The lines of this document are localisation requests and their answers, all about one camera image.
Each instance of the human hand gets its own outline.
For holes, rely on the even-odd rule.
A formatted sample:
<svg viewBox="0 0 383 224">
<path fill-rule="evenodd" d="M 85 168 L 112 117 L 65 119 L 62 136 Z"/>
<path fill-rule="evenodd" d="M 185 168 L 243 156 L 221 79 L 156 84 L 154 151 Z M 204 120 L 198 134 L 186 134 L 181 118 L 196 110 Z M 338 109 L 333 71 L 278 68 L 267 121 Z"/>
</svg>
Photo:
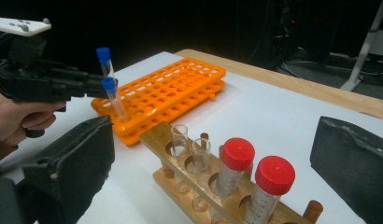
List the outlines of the human hand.
<svg viewBox="0 0 383 224">
<path fill-rule="evenodd" d="M 47 129 L 55 121 L 54 111 L 66 102 L 16 102 L 0 93 L 0 142 L 14 147 L 26 138 L 29 130 Z"/>
</svg>

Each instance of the blue cap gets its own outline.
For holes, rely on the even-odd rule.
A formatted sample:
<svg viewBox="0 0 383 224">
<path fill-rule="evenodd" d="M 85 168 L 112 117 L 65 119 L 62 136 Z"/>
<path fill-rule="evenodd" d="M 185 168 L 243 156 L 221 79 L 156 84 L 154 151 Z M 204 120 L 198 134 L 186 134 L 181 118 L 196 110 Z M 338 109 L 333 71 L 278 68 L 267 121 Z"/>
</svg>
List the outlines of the blue cap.
<svg viewBox="0 0 383 224">
<path fill-rule="evenodd" d="M 106 61 L 110 59 L 110 51 L 109 48 L 98 48 L 96 49 L 96 55 L 98 59 L 101 61 Z"/>
<path fill-rule="evenodd" d="M 109 93 L 116 92 L 116 83 L 113 77 L 106 77 L 102 79 L 101 83 L 104 86 L 104 89 L 108 91 Z"/>
</svg>

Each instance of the wooden test tube rack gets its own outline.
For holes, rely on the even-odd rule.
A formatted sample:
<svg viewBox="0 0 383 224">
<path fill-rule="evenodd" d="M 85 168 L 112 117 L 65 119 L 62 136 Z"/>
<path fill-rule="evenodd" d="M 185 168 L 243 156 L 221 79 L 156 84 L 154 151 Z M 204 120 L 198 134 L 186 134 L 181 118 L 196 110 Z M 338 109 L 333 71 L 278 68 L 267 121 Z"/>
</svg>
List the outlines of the wooden test tube rack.
<svg viewBox="0 0 383 224">
<path fill-rule="evenodd" d="M 170 156 L 169 150 L 172 146 L 171 128 L 170 124 L 163 121 L 140 135 L 141 142 L 161 160 L 163 165 L 153 174 L 155 181 L 194 223 L 210 223 L 210 215 L 209 209 L 199 212 L 192 207 L 193 191 L 203 197 L 210 206 L 213 206 L 217 212 L 228 220 L 228 223 L 247 223 L 243 218 L 243 214 L 248 206 L 248 200 L 255 184 L 250 181 L 250 178 L 243 176 L 234 194 L 226 197 L 216 195 L 211 188 L 220 171 L 221 161 L 211 154 L 207 171 L 199 175 L 189 172 L 188 167 L 192 163 L 192 140 L 188 139 L 189 150 L 186 153 L 178 157 Z M 178 172 L 191 187 L 190 191 L 186 193 L 176 191 L 174 172 Z M 313 224 L 321 210 L 314 217 L 315 220 L 305 218 L 311 217 L 307 214 L 307 211 L 310 210 L 311 208 L 307 207 L 305 215 L 302 217 L 282 202 L 279 202 L 269 223 Z"/>
</svg>

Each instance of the table surface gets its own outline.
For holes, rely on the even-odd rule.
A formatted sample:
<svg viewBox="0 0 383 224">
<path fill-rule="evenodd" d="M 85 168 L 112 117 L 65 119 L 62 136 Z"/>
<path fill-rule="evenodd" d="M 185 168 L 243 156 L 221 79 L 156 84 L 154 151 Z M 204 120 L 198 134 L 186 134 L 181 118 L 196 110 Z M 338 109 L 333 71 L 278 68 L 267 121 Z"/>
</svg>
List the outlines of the table surface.
<svg viewBox="0 0 383 224">
<path fill-rule="evenodd" d="M 182 57 L 225 68 L 226 86 L 214 100 L 201 103 L 172 125 L 188 126 L 190 139 L 209 133 L 211 153 L 217 157 L 227 139 L 243 137 L 255 146 L 255 165 L 267 155 L 285 158 L 293 165 L 296 180 L 281 197 L 284 204 L 302 214 L 310 200 L 317 200 L 324 207 L 317 223 L 364 223 L 310 167 L 309 155 L 320 116 L 352 122 L 383 138 L 383 101 L 191 49 L 153 55 L 117 71 L 116 78 L 123 85 Z M 72 98 L 44 136 L 23 141 L 4 162 L 31 157 L 80 122 L 96 118 L 91 100 Z M 126 146 L 116 136 L 114 140 L 116 160 L 109 178 L 78 223 L 192 223 L 155 183 L 152 175 L 161 167 L 160 160 L 140 142 Z M 16 182 L 22 179 L 20 170 L 7 176 Z"/>
</svg>

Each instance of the red cap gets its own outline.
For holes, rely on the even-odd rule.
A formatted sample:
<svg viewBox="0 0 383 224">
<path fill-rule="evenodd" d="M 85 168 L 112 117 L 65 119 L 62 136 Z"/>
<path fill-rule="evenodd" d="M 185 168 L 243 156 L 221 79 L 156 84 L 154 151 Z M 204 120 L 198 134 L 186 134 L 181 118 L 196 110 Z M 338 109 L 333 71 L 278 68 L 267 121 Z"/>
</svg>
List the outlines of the red cap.
<svg viewBox="0 0 383 224">
<path fill-rule="evenodd" d="M 243 138 L 231 138 L 224 143 L 221 160 L 232 170 L 243 172 L 250 168 L 255 148 Z"/>
<path fill-rule="evenodd" d="M 256 184 L 272 195 L 286 194 L 293 184 L 296 174 L 293 166 L 279 156 L 264 157 L 256 168 Z"/>
</svg>

